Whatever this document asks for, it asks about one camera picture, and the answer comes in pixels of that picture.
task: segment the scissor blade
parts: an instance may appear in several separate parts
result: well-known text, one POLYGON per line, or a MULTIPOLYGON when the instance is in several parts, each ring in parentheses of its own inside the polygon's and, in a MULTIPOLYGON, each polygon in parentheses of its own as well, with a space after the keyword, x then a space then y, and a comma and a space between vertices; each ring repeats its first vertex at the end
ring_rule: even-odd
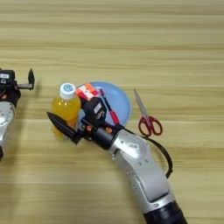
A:
POLYGON ((141 111, 143 117, 146 119, 146 121, 150 125, 149 114, 148 114, 148 112, 146 110, 146 107, 144 106, 144 104, 143 104, 139 94, 137 93, 137 91, 135 89, 134 89, 134 92, 135 92, 135 96, 136 96, 136 101, 137 101, 138 107, 140 108, 140 111, 141 111))

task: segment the bottle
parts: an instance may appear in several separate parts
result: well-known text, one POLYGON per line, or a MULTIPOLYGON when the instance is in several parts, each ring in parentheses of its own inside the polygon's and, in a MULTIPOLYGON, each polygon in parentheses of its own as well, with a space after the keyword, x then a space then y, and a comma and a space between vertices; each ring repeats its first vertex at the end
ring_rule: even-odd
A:
MULTIPOLYGON (((67 124, 73 129, 76 128, 81 110, 81 100, 75 93, 75 85, 64 83, 60 86, 59 96, 52 101, 52 112, 67 121, 67 124)), ((52 132, 58 139, 67 139, 54 126, 52 132)))

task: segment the white bottle cap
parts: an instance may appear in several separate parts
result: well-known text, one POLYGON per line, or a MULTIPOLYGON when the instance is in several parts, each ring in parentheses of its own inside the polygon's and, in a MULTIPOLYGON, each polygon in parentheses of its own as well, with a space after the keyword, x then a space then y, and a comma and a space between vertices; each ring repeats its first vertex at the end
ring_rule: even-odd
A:
POLYGON ((64 100, 72 100, 75 96, 75 85, 64 83, 59 88, 59 96, 64 100))

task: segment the wood grain surface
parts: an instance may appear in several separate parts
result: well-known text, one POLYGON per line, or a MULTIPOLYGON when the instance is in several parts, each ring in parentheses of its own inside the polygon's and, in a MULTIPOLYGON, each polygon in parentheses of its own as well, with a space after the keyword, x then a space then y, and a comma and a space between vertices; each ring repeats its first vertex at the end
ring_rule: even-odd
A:
MULTIPOLYGON (((46 111, 59 85, 109 81, 133 88, 164 125, 170 183, 188 223, 224 223, 224 2, 1 0, 0 67, 23 92, 0 164, 1 224, 142 224, 126 178, 107 152, 57 142, 46 111)), ((155 159, 165 160, 153 148, 155 159)))

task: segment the scissors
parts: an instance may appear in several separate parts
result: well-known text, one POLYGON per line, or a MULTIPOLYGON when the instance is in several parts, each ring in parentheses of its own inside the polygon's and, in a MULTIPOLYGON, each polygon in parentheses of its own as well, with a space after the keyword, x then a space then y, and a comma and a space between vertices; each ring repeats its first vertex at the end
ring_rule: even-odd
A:
POLYGON ((141 133, 145 136, 145 137, 150 137, 151 134, 154 134, 155 136, 160 136, 163 133, 163 126, 162 124, 159 122, 159 120, 157 120, 156 118, 150 116, 147 113, 147 110, 139 96, 139 94, 137 93, 137 91, 134 89, 135 92, 135 96, 136 96, 136 101, 138 104, 138 107, 141 110, 142 113, 142 118, 140 119, 139 123, 138 123, 138 128, 141 131, 141 133), (148 130, 148 133, 145 133, 143 131, 143 125, 145 126, 145 128, 148 130))

